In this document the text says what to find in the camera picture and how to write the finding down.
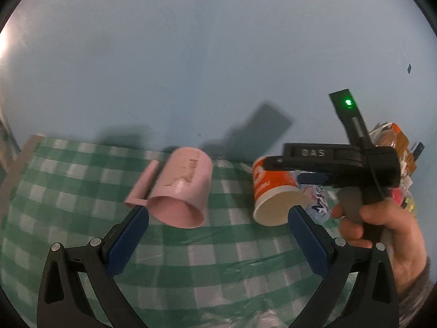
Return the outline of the person's right hand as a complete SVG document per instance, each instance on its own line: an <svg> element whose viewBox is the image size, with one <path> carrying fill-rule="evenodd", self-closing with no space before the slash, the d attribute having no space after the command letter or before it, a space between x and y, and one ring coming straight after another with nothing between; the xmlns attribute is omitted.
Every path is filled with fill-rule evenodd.
<svg viewBox="0 0 437 328"><path fill-rule="evenodd" d="M427 265L426 246L418 221L391 200L364 205L359 215L364 223L388 229L393 277L398 294L403 295Z"/></svg>

